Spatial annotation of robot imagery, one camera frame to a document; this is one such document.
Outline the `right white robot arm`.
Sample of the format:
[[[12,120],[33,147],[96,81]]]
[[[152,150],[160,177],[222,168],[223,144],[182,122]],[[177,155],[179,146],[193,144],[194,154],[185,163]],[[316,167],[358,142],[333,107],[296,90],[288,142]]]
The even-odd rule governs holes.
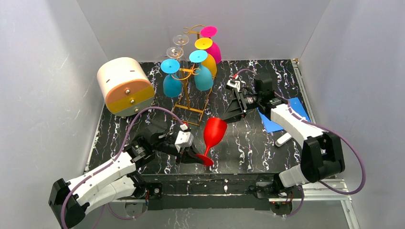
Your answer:
[[[257,109],[269,120],[281,126],[302,149],[300,163],[274,175],[268,186],[273,193],[315,183],[345,170],[341,139],[332,132],[316,127],[292,109],[290,101],[273,89],[272,79],[264,74],[254,76],[254,87],[242,92],[240,81],[231,77],[226,88],[231,101],[222,119],[226,123],[240,121],[250,110]]]

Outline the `red wine glass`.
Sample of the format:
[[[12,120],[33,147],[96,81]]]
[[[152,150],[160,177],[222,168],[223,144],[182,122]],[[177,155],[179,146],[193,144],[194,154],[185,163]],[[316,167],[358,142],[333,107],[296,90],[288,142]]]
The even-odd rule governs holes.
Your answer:
[[[203,139],[205,143],[204,154],[198,154],[197,157],[202,160],[204,166],[212,166],[213,160],[207,155],[210,149],[219,144],[227,130],[227,123],[218,117],[210,117],[205,125]]]

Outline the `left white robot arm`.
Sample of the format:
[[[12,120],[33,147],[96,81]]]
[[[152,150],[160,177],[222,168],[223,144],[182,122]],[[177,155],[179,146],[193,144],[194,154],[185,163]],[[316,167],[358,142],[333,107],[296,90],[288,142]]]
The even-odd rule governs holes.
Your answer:
[[[48,204],[61,228],[73,228],[89,212],[113,200],[146,194],[147,184],[137,170],[157,152],[175,156],[177,163],[202,163],[193,140],[186,124],[174,137],[168,134],[165,122],[154,121],[136,134],[120,155],[77,178],[55,181]]]

